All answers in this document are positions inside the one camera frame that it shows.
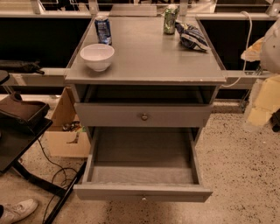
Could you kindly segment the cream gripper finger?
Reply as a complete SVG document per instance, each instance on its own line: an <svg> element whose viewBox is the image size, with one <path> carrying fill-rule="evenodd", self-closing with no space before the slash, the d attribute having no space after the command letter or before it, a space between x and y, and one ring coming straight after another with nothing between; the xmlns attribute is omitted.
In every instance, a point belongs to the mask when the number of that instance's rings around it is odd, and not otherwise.
<svg viewBox="0 0 280 224"><path fill-rule="evenodd" d="M262 44L263 44L263 38L259 38L253 45L251 45L248 49L246 49L242 53L241 59L249 62L259 60Z"/></svg>
<svg viewBox="0 0 280 224"><path fill-rule="evenodd" d="M245 109L245 125L249 129L261 128L280 109L280 76L257 79Z"/></svg>

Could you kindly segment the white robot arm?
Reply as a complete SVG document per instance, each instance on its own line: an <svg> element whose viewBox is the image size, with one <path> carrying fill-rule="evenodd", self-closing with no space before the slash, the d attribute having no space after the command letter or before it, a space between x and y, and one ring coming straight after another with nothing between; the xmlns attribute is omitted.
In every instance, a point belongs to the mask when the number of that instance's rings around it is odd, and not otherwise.
<svg viewBox="0 0 280 224"><path fill-rule="evenodd" d="M248 127L262 127L280 109L280 18L241 58L249 62L259 60L261 68L272 73L266 80L254 84L245 111Z"/></svg>

